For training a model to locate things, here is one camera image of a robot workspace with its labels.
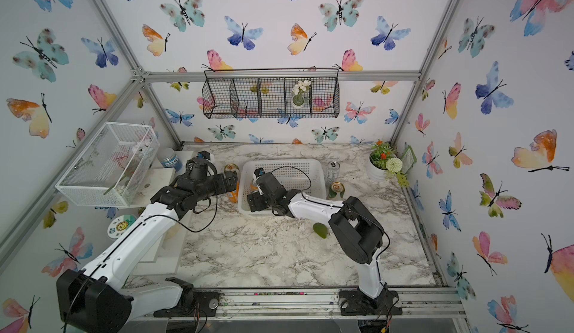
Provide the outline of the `green gold beer can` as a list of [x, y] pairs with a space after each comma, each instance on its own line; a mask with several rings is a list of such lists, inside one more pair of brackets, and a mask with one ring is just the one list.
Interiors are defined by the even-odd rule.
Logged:
[[234, 172], [237, 175], [240, 175], [240, 172], [241, 172], [240, 168], [236, 164], [233, 164], [233, 163], [225, 165], [224, 171], [225, 172]]

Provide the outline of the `orange soda can back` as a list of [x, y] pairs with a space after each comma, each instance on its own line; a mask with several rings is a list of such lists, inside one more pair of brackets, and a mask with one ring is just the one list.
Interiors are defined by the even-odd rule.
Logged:
[[231, 203], [237, 203], [239, 201], [239, 185], [236, 185], [236, 188], [227, 194]]

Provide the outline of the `green tan can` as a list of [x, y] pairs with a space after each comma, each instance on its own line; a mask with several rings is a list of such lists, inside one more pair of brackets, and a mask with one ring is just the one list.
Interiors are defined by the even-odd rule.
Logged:
[[343, 183], [335, 181], [329, 186], [327, 198], [329, 200], [336, 200], [339, 198], [344, 198], [345, 186]]

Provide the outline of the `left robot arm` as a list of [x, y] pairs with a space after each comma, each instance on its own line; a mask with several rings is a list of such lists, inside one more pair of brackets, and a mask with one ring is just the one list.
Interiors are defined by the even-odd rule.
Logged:
[[157, 311], [194, 314], [194, 287], [180, 279], [124, 289], [143, 256], [197, 203], [233, 192], [235, 172], [219, 173], [208, 158], [192, 158], [188, 168], [161, 188], [142, 215], [82, 270], [67, 270], [56, 283], [60, 318], [65, 329], [84, 332], [119, 332], [129, 321]]

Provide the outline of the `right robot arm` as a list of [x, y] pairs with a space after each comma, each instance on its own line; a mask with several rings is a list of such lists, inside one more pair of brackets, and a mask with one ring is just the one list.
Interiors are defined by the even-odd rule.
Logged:
[[263, 169], [256, 169], [254, 179], [258, 191], [248, 195], [252, 212], [270, 210], [275, 216], [308, 219], [329, 227], [342, 251], [357, 264], [359, 291], [372, 300], [382, 294], [386, 282], [378, 258], [388, 249], [390, 238], [358, 198], [328, 201], [301, 190], [287, 190], [273, 173]]

